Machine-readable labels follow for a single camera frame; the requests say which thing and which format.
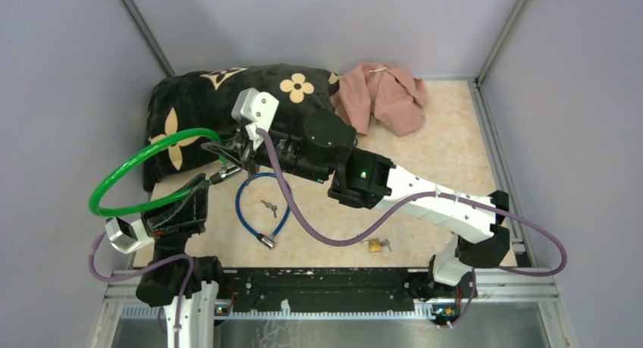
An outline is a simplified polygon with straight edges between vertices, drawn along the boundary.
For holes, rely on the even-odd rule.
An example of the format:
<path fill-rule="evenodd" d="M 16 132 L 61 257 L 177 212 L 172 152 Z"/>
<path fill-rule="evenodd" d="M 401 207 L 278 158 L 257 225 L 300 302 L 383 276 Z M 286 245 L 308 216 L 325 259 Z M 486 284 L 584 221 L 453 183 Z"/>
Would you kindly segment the silver key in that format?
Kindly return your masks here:
<path fill-rule="evenodd" d="M 263 200 L 263 199 L 261 199 L 260 202 L 264 205 L 264 207 L 266 207 L 267 209 L 269 209 L 271 211 L 271 213 L 272 213 L 274 218 L 277 217 L 278 207 L 275 204 L 273 204 L 271 202 L 268 202 L 266 200 Z"/>

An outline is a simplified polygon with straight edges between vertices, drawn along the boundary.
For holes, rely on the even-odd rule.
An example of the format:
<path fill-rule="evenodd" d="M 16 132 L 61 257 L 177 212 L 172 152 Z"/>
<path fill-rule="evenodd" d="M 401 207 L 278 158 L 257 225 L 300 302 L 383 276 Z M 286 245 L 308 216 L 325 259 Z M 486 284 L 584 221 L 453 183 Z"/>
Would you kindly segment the green cable lock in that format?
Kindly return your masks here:
<path fill-rule="evenodd" d="M 178 146 L 180 141 L 188 140 L 189 138 L 201 138 L 205 137 L 206 139 L 214 142 L 221 140 L 231 139 L 232 132 L 226 132 L 223 136 L 215 131 L 197 127 L 187 130 L 182 130 L 177 133 L 171 134 L 170 136 L 165 137 L 162 140 L 159 140 L 155 143 L 151 143 L 147 147 L 141 149 L 138 153 L 129 158 L 125 163 L 118 166 L 114 169 L 91 193 L 87 208 L 89 212 L 93 215 L 102 218 L 112 218 L 112 217 L 121 217 L 125 215 L 132 215 L 136 213 L 147 212 L 156 208 L 161 208 L 164 205 L 177 202 L 187 197 L 195 187 L 189 187 L 187 191 L 176 191 L 168 196 L 162 197 L 160 199 L 155 199 L 149 202 L 145 202 L 137 205 L 124 206 L 119 208 L 105 208 L 100 205 L 103 197 L 107 192 L 116 185 L 116 183 L 129 174 L 132 170 L 141 165 L 144 161 L 148 160 L 152 156 L 165 151 L 170 146 Z"/>

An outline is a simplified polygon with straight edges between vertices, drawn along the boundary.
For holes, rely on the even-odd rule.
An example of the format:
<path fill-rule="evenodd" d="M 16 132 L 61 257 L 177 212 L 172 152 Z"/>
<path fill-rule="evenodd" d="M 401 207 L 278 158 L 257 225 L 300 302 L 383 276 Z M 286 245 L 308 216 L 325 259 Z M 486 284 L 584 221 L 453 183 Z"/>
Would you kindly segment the blue cable lock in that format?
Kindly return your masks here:
<path fill-rule="evenodd" d="M 234 198 L 234 211 L 240 225 L 270 250 L 277 246 L 277 239 L 291 216 L 291 208 L 285 201 L 268 198 L 267 192 L 272 191 L 269 180 L 275 178 L 271 172 L 259 173 L 242 182 Z M 260 202 L 261 199 L 278 207 L 276 218 Z"/>

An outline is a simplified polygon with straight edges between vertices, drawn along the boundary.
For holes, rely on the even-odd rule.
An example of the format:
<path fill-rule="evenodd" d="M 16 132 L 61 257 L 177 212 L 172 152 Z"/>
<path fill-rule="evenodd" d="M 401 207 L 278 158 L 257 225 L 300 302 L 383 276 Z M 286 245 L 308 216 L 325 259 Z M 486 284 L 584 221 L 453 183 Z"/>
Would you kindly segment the pink cloth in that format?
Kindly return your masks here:
<path fill-rule="evenodd" d="M 362 62 L 341 75 L 339 90 L 331 97 L 335 113 L 359 135 L 368 133 L 370 120 L 395 136 L 407 136 L 425 124 L 428 91 L 406 67 Z"/>

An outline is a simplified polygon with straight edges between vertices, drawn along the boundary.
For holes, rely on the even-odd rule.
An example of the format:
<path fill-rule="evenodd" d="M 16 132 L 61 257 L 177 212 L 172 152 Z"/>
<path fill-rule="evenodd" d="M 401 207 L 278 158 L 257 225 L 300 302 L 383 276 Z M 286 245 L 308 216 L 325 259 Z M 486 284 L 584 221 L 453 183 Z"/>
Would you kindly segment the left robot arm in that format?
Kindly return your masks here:
<path fill-rule="evenodd" d="M 200 334 L 211 337 L 213 302 L 227 288 L 215 256 L 192 257 L 186 245 L 205 232 L 209 180 L 198 174 L 182 186 L 178 200 L 141 214 L 153 241 L 152 261 L 136 288 L 136 297 L 164 311 L 169 347 L 198 347 Z"/>

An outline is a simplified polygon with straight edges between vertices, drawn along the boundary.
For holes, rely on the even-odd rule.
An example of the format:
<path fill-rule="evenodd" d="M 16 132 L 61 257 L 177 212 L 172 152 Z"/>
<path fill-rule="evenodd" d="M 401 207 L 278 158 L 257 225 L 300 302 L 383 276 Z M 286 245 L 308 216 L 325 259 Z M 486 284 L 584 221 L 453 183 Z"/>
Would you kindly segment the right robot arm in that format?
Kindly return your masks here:
<path fill-rule="evenodd" d="M 309 114 L 298 131 L 289 132 L 244 120 L 232 139 L 202 147 L 251 173 L 270 167 L 295 219 L 308 235 L 329 246 L 359 243 L 395 213 L 447 228 L 453 238 L 432 258 L 427 276 L 435 296 L 447 296 L 468 271 L 498 267 L 509 252 L 510 234 L 503 226 L 505 192 L 467 196 L 422 179 L 383 155 L 360 149 L 356 130 L 329 111 Z M 330 198 L 350 208 L 380 210 L 382 216 L 348 240 L 325 237 L 304 217 L 286 174 L 329 182 Z"/>

